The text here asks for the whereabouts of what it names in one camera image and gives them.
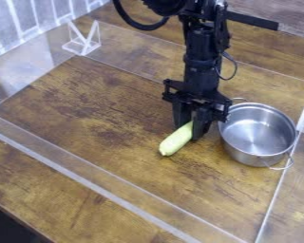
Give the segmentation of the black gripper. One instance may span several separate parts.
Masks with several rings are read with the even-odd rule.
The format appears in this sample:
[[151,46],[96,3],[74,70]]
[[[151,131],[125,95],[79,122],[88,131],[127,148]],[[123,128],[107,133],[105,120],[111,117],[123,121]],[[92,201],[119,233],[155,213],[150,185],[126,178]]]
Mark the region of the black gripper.
[[213,121],[227,121],[233,100],[217,89],[206,94],[194,94],[187,91],[185,82],[166,79],[163,99],[173,103],[175,128],[181,128],[191,121],[191,111],[197,109],[193,118],[194,140],[199,140],[210,131]]

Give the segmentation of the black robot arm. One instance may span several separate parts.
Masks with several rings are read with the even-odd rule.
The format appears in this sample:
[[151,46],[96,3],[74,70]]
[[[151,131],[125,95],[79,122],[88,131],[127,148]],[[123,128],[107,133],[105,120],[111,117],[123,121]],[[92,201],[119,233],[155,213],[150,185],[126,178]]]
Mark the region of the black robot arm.
[[173,103],[175,128],[193,122],[199,140],[214,121],[227,121],[233,101],[218,91],[222,57],[230,47],[226,0],[143,0],[163,17],[177,15],[183,23],[185,81],[165,80],[163,99]]

